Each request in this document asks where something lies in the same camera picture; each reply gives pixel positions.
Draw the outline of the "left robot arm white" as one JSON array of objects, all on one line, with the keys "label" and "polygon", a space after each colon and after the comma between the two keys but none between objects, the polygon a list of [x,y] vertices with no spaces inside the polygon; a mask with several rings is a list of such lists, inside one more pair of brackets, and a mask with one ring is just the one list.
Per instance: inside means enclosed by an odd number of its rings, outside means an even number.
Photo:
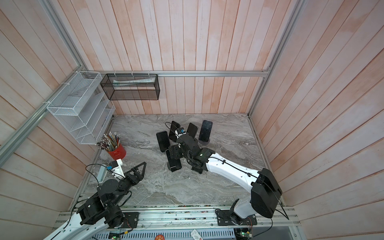
[{"label": "left robot arm white", "polygon": [[119,202],[126,195],[131,195],[131,187],[144,179],[147,163],[142,162],[127,172],[122,170],[122,161],[101,165],[114,178],[106,180],[97,187],[91,197],[71,217],[46,237],[47,240],[87,240],[106,229],[118,229],[118,237],[133,231],[139,220],[139,213],[123,213]]}]

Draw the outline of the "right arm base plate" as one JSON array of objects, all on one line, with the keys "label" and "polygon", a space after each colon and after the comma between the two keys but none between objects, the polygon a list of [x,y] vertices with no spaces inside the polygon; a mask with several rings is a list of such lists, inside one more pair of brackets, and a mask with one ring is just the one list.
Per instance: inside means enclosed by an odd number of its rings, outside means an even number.
[{"label": "right arm base plate", "polygon": [[258,224],[255,216],[242,219],[231,210],[215,209],[215,214],[219,226],[253,226]]}]

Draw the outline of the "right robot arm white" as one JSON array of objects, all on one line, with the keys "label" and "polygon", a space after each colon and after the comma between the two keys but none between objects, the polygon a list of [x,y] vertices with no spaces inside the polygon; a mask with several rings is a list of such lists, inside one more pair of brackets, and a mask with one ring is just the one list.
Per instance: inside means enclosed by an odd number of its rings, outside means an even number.
[{"label": "right robot arm white", "polygon": [[187,160],[192,170],[202,174],[204,171],[218,174],[244,188],[250,195],[238,200],[233,212],[245,219],[258,213],[271,219],[280,203],[282,190],[273,173],[263,168],[261,171],[252,170],[236,164],[215,151],[200,148],[198,140],[188,133],[175,134],[176,145],[170,146],[169,166],[171,170],[179,170],[181,158]]}]

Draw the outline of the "green-edged smartphone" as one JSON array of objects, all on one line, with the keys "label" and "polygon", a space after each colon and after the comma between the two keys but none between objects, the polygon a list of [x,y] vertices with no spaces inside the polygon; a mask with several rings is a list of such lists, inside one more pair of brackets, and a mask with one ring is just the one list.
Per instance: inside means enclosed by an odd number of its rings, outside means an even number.
[{"label": "green-edged smartphone", "polygon": [[182,164],[181,164],[180,159],[173,159],[171,157],[169,150],[166,150],[166,155],[167,155],[167,159],[168,159],[167,166],[171,172],[175,172],[175,171],[180,170],[182,168]]}]

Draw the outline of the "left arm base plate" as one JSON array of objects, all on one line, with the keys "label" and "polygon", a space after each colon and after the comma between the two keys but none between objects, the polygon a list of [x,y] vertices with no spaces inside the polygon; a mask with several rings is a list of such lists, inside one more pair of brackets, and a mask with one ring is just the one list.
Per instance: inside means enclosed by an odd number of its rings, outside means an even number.
[{"label": "left arm base plate", "polygon": [[135,229],[138,225],[139,212],[124,212],[123,229]]}]

